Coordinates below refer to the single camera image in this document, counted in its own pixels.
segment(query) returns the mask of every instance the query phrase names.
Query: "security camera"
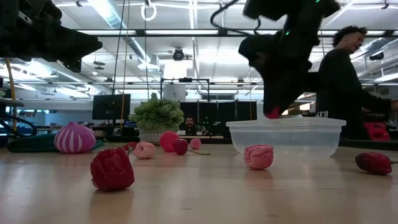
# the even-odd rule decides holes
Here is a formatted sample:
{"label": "security camera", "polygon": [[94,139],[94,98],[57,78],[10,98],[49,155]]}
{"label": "security camera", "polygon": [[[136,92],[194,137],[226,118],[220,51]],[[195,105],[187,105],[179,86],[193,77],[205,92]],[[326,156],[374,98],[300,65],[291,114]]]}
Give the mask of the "security camera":
{"label": "security camera", "polygon": [[182,49],[175,49],[173,53],[173,59],[177,62],[182,61],[184,59],[184,52],[182,52]]}

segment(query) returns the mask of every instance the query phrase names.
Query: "green plant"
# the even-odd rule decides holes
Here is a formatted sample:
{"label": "green plant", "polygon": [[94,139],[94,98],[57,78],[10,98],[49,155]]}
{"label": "green plant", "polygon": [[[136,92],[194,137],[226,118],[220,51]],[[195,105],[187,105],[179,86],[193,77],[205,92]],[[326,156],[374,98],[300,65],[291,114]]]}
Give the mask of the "green plant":
{"label": "green plant", "polygon": [[158,99],[156,93],[148,102],[134,109],[129,115],[131,121],[137,123],[139,129],[154,131],[178,131],[184,121],[184,113],[178,108],[178,103],[168,99]]}

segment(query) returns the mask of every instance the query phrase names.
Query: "striped pink toy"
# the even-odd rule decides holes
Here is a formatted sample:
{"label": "striped pink toy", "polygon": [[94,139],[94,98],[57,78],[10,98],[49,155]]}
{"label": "striped pink toy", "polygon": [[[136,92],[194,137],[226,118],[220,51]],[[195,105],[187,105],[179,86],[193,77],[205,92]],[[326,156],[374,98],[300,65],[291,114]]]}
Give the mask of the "striped pink toy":
{"label": "striped pink toy", "polygon": [[95,141],[95,134],[91,129],[69,122],[55,135],[54,144],[62,153],[76,154],[89,151]]}

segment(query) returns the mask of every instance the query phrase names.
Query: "black sweater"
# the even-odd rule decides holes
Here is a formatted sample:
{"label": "black sweater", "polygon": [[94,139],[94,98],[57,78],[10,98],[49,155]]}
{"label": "black sweater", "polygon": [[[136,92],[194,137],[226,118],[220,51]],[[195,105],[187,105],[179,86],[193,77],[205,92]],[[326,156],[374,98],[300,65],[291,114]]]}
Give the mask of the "black sweater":
{"label": "black sweater", "polygon": [[321,85],[317,91],[317,115],[346,120],[342,137],[368,139],[362,108],[388,113],[391,101],[373,96],[362,88],[347,50],[335,49],[326,54],[318,76]]}

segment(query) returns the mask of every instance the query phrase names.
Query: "green cloth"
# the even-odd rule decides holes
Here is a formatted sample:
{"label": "green cloth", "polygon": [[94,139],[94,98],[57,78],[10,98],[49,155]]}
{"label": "green cloth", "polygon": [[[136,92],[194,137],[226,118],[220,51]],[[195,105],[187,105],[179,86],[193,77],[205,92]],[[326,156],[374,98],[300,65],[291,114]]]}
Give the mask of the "green cloth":
{"label": "green cloth", "polygon": [[[54,144],[55,134],[41,134],[27,138],[19,138],[7,144],[9,152],[59,152]],[[91,150],[104,146],[104,142],[97,140]]]}

